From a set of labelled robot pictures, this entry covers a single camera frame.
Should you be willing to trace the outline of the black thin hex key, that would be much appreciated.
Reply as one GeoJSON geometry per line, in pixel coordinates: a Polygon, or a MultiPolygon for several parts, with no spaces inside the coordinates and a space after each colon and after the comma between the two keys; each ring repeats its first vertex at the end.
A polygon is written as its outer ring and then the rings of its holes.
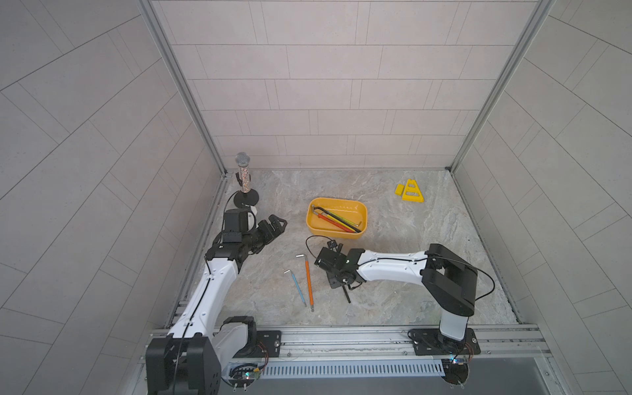
{"type": "Polygon", "coordinates": [[[348,304],[351,304],[352,302],[351,302],[351,298],[350,298],[350,296],[349,296],[349,294],[348,294],[347,288],[345,288],[345,286],[343,286],[343,287],[342,287],[342,290],[343,290],[343,292],[344,292],[344,295],[345,295],[345,298],[346,298],[346,300],[347,300],[347,303],[348,303],[348,304]]]}

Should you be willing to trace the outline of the orange hex key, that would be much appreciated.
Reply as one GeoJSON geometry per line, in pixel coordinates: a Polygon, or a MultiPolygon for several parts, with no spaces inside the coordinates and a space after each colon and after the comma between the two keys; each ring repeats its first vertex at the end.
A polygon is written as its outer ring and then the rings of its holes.
{"type": "Polygon", "coordinates": [[[313,295],[311,274],[310,274],[310,268],[309,268],[309,260],[308,260],[308,257],[304,253],[297,254],[296,258],[304,259],[306,281],[307,281],[308,295],[309,295],[309,307],[310,307],[310,311],[314,313],[314,295],[313,295]]]}

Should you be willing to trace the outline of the blue hex key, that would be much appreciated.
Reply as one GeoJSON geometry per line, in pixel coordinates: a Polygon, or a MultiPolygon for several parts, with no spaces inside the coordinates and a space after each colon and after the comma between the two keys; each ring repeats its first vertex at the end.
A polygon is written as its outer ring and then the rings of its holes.
{"type": "Polygon", "coordinates": [[[303,295],[303,292],[301,291],[301,287],[299,285],[299,282],[296,278],[296,275],[293,273],[293,271],[291,269],[287,269],[284,271],[284,274],[289,274],[291,276],[292,281],[294,282],[295,288],[298,292],[299,297],[301,298],[301,302],[303,303],[304,307],[307,307],[307,302],[305,300],[305,297],[303,295]]]}

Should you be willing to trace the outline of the red hex key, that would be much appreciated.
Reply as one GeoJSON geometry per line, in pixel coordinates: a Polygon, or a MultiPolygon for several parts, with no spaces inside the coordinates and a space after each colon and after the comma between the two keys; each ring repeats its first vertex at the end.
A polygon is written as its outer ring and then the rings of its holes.
{"type": "Polygon", "coordinates": [[[316,216],[320,218],[321,220],[326,221],[327,223],[331,225],[334,225],[335,227],[337,227],[338,229],[342,231],[345,231],[347,233],[355,233],[355,231],[352,228],[350,228],[348,225],[344,225],[342,222],[339,222],[338,220],[327,217],[326,215],[322,213],[317,213],[316,216]]]}

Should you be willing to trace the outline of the large black hex key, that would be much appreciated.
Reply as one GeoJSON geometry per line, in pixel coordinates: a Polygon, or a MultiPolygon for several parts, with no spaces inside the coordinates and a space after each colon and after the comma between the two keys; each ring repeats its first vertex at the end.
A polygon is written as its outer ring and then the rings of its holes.
{"type": "Polygon", "coordinates": [[[327,217],[330,217],[332,219],[338,220],[339,222],[342,222],[344,225],[348,225],[357,234],[361,232],[359,224],[355,224],[354,222],[351,222],[350,220],[347,220],[346,218],[343,218],[337,214],[334,214],[333,212],[330,212],[322,207],[316,207],[316,206],[312,206],[311,209],[314,215],[316,215],[317,213],[322,213],[326,215],[327,217]]]}

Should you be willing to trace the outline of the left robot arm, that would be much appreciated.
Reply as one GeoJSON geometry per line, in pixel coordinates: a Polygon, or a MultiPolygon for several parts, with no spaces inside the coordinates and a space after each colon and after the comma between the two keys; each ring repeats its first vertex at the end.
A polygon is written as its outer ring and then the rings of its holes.
{"type": "Polygon", "coordinates": [[[146,349],[149,394],[217,394],[222,383],[247,390],[259,379],[265,364],[230,364],[235,356],[256,351],[270,357],[257,340],[254,319],[238,316],[228,318],[220,329],[215,325],[246,258],[260,253],[286,226],[286,220],[275,215],[258,222],[250,208],[225,212],[191,300],[168,334],[151,340],[146,349]]]}

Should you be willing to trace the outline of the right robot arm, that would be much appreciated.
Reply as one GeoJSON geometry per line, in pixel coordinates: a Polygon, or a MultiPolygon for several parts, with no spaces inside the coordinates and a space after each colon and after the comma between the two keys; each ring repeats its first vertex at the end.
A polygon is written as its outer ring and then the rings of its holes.
{"type": "Polygon", "coordinates": [[[378,253],[333,243],[321,248],[315,265],[328,274],[332,287],[350,291],[369,281],[398,281],[424,286],[441,307],[439,347],[457,353],[466,347],[469,318],[474,316],[479,269],[440,244],[417,253],[378,253]]]}

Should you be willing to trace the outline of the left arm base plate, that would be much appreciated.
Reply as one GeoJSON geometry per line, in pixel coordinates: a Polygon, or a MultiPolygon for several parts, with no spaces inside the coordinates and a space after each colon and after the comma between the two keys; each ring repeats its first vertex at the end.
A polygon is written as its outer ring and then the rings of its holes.
{"type": "Polygon", "coordinates": [[[235,354],[236,359],[261,359],[265,356],[277,358],[280,355],[282,331],[258,331],[254,341],[235,354]]]}

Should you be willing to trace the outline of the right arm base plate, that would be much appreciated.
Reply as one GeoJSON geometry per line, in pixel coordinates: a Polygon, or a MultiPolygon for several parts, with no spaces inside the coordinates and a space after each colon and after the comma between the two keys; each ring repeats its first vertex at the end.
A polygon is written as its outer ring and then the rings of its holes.
{"type": "Polygon", "coordinates": [[[471,328],[466,328],[461,341],[444,336],[438,328],[411,329],[408,338],[417,356],[455,356],[463,353],[465,356],[475,356],[481,353],[476,334],[471,328]]]}

